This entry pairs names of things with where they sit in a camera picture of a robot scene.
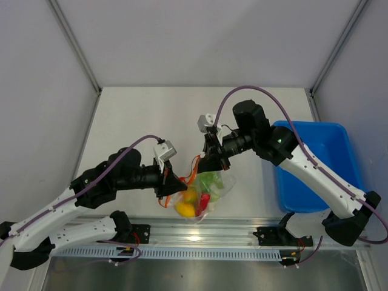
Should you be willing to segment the right aluminium frame post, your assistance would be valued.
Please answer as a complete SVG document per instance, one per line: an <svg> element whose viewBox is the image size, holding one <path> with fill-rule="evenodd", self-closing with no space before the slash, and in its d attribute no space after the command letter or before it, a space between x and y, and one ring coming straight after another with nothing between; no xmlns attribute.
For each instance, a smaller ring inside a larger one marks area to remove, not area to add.
<svg viewBox="0 0 388 291"><path fill-rule="evenodd" d="M358 1L352 13L350 14L348 20L341 33L339 34L338 39L335 42L335 45L331 49L327 59L325 60L322 68L320 69L318 76L315 78L313 85L309 90L311 98L314 98L318 92L318 89L321 87L322 83L326 79L327 75L330 73L330 70L336 63L336 60L339 58L341 52L348 43L352 33L355 31L358 23L365 14L368 6L371 4L370 0L361 0Z"/></svg>

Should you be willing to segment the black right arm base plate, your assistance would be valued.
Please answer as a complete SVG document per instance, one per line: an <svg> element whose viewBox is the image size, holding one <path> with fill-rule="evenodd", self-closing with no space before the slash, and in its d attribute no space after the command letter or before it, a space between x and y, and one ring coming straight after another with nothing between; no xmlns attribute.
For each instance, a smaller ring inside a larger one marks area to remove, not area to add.
<svg viewBox="0 0 388 291"><path fill-rule="evenodd" d="M257 237L260 246L313 246L313 239L311 237L304 236L302 238L296 238L284 227L257 227L253 232L253 236Z"/></svg>

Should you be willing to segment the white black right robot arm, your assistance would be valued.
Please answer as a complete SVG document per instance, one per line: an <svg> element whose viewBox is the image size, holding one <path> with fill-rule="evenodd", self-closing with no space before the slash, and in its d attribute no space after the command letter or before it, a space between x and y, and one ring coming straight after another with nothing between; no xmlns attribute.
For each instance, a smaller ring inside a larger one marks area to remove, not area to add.
<svg viewBox="0 0 388 291"><path fill-rule="evenodd" d="M381 201L379 194L366 193L342 179L291 129L270 125L263 108L254 101L241 101L232 112L238 127L226 136L216 115L199 117L198 128L205 138L199 173L228 170L231 157L253 150L261 159L298 178L329 207L321 212L286 214L276 233L281 243L288 245L304 236L328 236L350 247L362 239L361 233Z"/></svg>

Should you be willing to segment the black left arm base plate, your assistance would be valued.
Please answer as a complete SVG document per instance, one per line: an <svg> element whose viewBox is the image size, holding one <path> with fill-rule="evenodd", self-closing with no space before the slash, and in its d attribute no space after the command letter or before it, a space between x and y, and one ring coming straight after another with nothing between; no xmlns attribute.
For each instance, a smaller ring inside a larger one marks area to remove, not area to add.
<svg viewBox="0 0 388 291"><path fill-rule="evenodd" d="M129 244L148 244L151 235L151 225L149 224L133 224L132 232L124 240L124 243Z"/></svg>

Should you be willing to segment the left aluminium frame post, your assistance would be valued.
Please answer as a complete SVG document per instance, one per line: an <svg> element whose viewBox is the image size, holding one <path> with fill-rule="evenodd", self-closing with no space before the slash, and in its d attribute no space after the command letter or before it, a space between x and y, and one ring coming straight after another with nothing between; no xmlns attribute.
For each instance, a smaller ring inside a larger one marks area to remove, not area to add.
<svg viewBox="0 0 388 291"><path fill-rule="evenodd" d="M97 78L73 32L73 29L71 28L65 13L62 10L59 1L46 0L46 3L91 87L97 95L100 95L102 87L99 85L99 82L97 81Z"/></svg>

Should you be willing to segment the clear zip bag red zipper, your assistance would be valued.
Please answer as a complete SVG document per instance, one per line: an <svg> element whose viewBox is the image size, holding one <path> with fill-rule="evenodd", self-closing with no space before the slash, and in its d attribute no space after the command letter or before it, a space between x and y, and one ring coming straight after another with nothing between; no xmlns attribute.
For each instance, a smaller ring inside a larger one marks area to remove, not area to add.
<svg viewBox="0 0 388 291"><path fill-rule="evenodd" d="M214 211L219 200L236 184L235 177L225 172L199 173L199 163L204 157L203 152L196 155L192 160L190 175L179 178L186 184L187 190L158 200L161 207L173 208L180 217L190 223L199 223Z"/></svg>

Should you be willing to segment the blue plastic bin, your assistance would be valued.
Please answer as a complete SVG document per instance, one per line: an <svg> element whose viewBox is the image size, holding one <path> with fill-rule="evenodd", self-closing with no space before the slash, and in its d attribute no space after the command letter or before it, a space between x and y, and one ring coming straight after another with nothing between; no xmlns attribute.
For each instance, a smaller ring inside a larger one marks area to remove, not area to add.
<svg viewBox="0 0 388 291"><path fill-rule="evenodd" d="M346 129L331 122L294 121L299 137L320 161L342 179L365 191L360 168ZM329 206L302 181L292 174L275 168L279 206L284 212L312 213Z"/></svg>

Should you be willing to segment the white cauliflower green leaves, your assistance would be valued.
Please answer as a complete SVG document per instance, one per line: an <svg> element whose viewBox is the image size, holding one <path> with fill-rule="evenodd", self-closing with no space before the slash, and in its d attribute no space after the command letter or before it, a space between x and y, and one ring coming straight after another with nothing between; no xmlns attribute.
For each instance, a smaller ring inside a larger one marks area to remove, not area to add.
<svg viewBox="0 0 388 291"><path fill-rule="evenodd" d="M214 211L217 202L225 195L225 187L219 188L217 185L213 184L210 186L209 194L210 201L208 204L208 211Z"/></svg>

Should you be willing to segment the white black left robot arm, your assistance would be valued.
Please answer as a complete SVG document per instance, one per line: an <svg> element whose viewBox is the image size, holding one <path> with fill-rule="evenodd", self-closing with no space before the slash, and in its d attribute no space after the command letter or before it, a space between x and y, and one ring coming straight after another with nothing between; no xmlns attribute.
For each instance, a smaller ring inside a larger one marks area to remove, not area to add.
<svg viewBox="0 0 388 291"><path fill-rule="evenodd" d="M37 214L19 223L1 223L1 266L33 269L69 247L91 242L129 243L133 226L123 211L88 224L67 223L101 205L114 201L119 191L153 189L158 199L187 189L169 161L173 146L162 142L154 147L150 166L141 164L141 154L125 147L95 168L86 170L68 188Z"/></svg>

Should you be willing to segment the orange yellow mango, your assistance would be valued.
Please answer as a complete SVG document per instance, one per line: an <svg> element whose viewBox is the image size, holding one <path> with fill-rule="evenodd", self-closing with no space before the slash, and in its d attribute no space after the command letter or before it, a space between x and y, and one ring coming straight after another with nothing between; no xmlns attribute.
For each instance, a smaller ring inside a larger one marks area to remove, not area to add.
<svg viewBox="0 0 388 291"><path fill-rule="evenodd" d="M193 204L179 202L175 205L177 213L185 218L194 218L196 216L196 209Z"/></svg>

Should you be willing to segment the red chili pepper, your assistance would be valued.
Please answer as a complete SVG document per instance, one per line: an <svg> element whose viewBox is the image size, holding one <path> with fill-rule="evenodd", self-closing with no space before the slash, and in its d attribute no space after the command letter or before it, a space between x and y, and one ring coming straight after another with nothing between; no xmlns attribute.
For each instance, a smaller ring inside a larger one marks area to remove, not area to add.
<svg viewBox="0 0 388 291"><path fill-rule="evenodd" d="M196 207L196 217L201 216L205 212L205 210L210 202L210 198L211 198L211 196L209 193L202 193L201 194L198 205Z"/></svg>

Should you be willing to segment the aluminium frame post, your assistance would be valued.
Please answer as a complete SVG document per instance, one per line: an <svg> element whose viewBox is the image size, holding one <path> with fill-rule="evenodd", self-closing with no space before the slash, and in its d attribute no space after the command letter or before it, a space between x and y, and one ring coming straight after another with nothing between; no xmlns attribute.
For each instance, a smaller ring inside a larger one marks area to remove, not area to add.
<svg viewBox="0 0 388 291"><path fill-rule="evenodd" d="M330 70L336 63L336 60L339 58L341 52L348 43L352 33L355 31L358 23L365 14L368 6L371 4L370 0L361 0L358 1L352 13L350 14L348 20L341 33L339 34L338 39L335 42L335 45L331 49L327 59L325 60L322 68L320 69L318 76L315 78L313 85L309 90L311 98L314 98L318 92L318 89L321 87L322 83L326 79L327 75L330 73Z"/></svg>
<svg viewBox="0 0 388 291"><path fill-rule="evenodd" d="M46 0L46 3L91 87L97 95L100 95L102 87L99 85L99 82L97 81L97 78L73 32L73 29L71 28L65 13L62 10L59 1Z"/></svg>

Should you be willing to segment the aluminium mounting rail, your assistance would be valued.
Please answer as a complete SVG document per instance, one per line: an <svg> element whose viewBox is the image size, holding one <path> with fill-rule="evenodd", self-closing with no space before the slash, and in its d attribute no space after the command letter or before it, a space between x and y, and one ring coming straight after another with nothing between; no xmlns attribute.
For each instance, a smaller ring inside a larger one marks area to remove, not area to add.
<svg viewBox="0 0 388 291"><path fill-rule="evenodd" d="M113 231L118 229L118 240L123 243L133 224L149 224L150 241L141 246L246 249L259 246L253 236L257 227L276 227L278 223L277 219L221 218L190 223L184 218L134 218L115 212L111 216L80 216L56 226L48 235L60 249L67 249L96 244L113 237Z"/></svg>

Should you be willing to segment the green grape bunch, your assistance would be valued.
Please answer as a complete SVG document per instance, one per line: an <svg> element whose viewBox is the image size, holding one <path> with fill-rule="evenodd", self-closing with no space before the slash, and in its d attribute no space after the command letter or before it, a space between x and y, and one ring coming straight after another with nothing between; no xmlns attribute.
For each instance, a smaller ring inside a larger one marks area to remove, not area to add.
<svg viewBox="0 0 388 291"><path fill-rule="evenodd" d="M209 193L210 186L213 184L219 188L224 187L222 176L219 172L203 172L197 178L201 191L204 193Z"/></svg>

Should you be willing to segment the red orange mango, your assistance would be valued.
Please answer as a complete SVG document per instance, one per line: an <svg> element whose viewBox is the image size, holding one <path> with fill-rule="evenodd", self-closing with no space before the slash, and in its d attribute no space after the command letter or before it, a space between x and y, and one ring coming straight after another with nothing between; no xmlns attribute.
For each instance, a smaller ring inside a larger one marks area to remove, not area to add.
<svg viewBox="0 0 388 291"><path fill-rule="evenodd" d="M195 204L198 199L196 190L186 190L182 193L182 198L185 203Z"/></svg>

